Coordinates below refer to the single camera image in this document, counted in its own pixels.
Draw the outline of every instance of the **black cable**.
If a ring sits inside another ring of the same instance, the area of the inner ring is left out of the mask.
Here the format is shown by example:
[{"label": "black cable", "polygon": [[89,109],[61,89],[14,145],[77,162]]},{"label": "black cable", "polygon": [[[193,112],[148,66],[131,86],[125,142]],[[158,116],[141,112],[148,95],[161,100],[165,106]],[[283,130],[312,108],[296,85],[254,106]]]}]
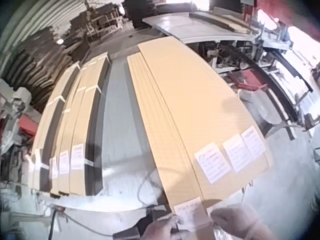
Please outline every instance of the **black cable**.
[{"label": "black cable", "polygon": [[56,208],[53,210],[48,240],[51,240],[54,234],[54,225],[55,225],[55,218],[56,218],[57,211],[58,210]]},{"label": "black cable", "polygon": [[103,236],[103,237],[110,237],[110,238],[113,237],[112,235],[103,234],[103,233],[101,233],[101,232],[95,231],[95,230],[93,230],[93,229],[91,229],[91,228],[83,225],[82,223],[74,220],[72,217],[70,217],[68,214],[64,213],[63,211],[60,211],[60,210],[57,210],[57,209],[55,209],[55,211],[59,211],[59,213],[61,213],[62,215],[64,215],[64,216],[67,217],[68,219],[70,219],[70,220],[71,220],[72,222],[74,222],[75,224],[78,224],[79,226],[83,227],[84,229],[87,229],[88,231],[90,231],[90,232],[92,232],[92,233],[94,233],[94,234],[98,234],[98,235]]}]

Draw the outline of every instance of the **metal roof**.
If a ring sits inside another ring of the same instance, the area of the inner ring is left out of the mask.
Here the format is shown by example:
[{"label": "metal roof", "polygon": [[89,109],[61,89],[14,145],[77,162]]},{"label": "metal roof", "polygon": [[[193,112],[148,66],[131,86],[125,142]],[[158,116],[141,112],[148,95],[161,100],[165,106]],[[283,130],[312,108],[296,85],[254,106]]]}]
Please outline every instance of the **metal roof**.
[{"label": "metal roof", "polygon": [[[92,6],[112,2],[112,0],[88,0]],[[48,26],[68,29],[71,19],[86,10],[84,0],[26,0],[13,13],[4,27],[0,38],[0,76],[14,47]]]}]

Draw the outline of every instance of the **stack of wooden boards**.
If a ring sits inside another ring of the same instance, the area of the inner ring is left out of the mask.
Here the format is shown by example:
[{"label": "stack of wooden boards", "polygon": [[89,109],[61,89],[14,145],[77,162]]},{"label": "stack of wooden boards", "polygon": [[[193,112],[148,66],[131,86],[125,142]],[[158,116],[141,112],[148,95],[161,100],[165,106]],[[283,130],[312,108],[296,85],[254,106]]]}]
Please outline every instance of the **stack of wooden boards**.
[{"label": "stack of wooden boards", "polygon": [[56,196],[92,196],[103,188],[96,122],[108,66],[104,53],[81,69],[74,64],[63,73],[34,139],[30,188]]},{"label": "stack of wooden boards", "polygon": [[246,107],[200,56],[174,37],[138,47],[127,60],[151,151],[171,209],[189,219],[202,201],[223,200],[269,169],[272,156]]},{"label": "stack of wooden boards", "polygon": [[239,34],[250,34],[252,29],[236,18],[213,15],[208,12],[189,12],[190,18],[200,19],[205,22],[217,25],[223,29]]}]

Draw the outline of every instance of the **gloved hand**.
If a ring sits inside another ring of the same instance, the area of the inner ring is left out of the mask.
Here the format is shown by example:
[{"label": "gloved hand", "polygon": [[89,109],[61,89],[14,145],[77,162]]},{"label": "gloved hand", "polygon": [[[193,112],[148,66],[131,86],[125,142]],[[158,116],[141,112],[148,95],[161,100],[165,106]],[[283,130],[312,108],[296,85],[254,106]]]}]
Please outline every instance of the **gloved hand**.
[{"label": "gloved hand", "polygon": [[230,205],[211,212],[212,220],[225,232],[245,240],[274,240],[270,230],[251,206]]},{"label": "gloved hand", "polygon": [[189,231],[181,230],[172,233],[181,224],[181,219],[176,215],[170,215],[167,219],[161,219],[151,223],[145,230],[142,240],[183,240],[189,235]]}]

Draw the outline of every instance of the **white paper label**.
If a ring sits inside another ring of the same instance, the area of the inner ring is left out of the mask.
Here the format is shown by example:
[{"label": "white paper label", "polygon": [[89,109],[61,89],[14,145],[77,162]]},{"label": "white paper label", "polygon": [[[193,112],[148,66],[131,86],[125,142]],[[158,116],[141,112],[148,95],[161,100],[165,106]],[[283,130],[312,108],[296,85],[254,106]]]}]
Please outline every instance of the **white paper label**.
[{"label": "white paper label", "polygon": [[194,156],[211,184],[231,170],[227,160],[214,142],[202,148]]},{"label": "white paper label", "polygon": [[69,153],[64,151],[60,153],[59,157],[59,174],[69,174],[70,172],[70,163],[69,163]]},{"label": "white paper label", "polygon": [[57,158],[54,156],[51,160],[51,179],[56,179],[58,177],[58,166]]},{"label": "white paper label", "polygon": [[242,170],[252,161],[252,156],[239,134],[225,141],[223,147],[236,172]]},{"label": "white paper label", "polygon": [[175,214],[182,218],[186,228],[197,228],[210,222],[200,197],[175,205],[173,208]]},{"label": "white paper label", "polygon": [[29,172],[32,173],[35,169],[35,165],[32,162],[29,162]]},{"label": "white paper label", "polygon": [[254,126],[249,127],[241,136],[252,154],[253,160],[256,160],[266,151],[266,146]]},{"label": "white paper label", "polygon": [[40,171],[40,168],[41,168],[40,150],[39,150],[39,149],[36,149],[36,150],[34,151],[34,155],[35,155],[34,170]]},{"label": "white paper label", "polygon": [[71,169],[72,170],[83,170],[85,168],[84,153],[85,153],[84,144],[78,144],[72,147],[72,152],[71,152]]}]

